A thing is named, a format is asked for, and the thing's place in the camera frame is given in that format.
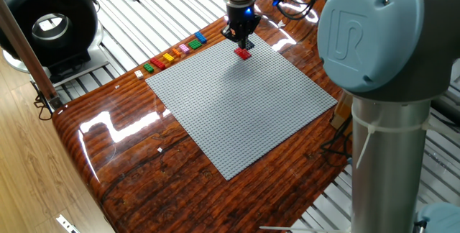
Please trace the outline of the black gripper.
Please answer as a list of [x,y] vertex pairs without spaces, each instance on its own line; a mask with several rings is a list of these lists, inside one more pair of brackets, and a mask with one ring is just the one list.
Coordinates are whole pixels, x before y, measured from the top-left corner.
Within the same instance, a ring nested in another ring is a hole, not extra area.
[[254,5],[227,6],[227,15],[228,25],[221,30],[221,34],[232,42],[238,42],[239,48],[246,49],[248,36],[255,31],[262,17],[255,14]]

